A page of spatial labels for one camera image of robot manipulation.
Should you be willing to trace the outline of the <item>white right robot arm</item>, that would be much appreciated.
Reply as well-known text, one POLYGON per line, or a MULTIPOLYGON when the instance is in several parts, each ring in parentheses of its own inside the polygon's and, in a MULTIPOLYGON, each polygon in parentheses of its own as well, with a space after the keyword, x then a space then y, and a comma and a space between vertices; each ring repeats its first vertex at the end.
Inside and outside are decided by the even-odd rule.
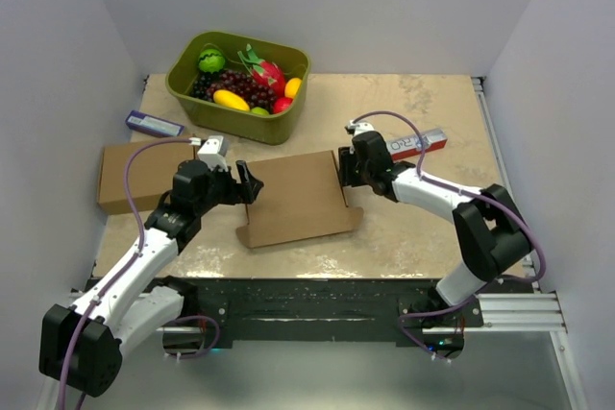
POLYGON ((450 326, 461 303, 534 250, 529 231, 508 191, 498 184, 466 187, 444 181, 407 161, 395 161, 369 124, 346 129, 352 145, 338 150, 342 186, 368 186, 391 202, 414 205, 455 227, 461 262, 435 285, 430 319, 450 326))

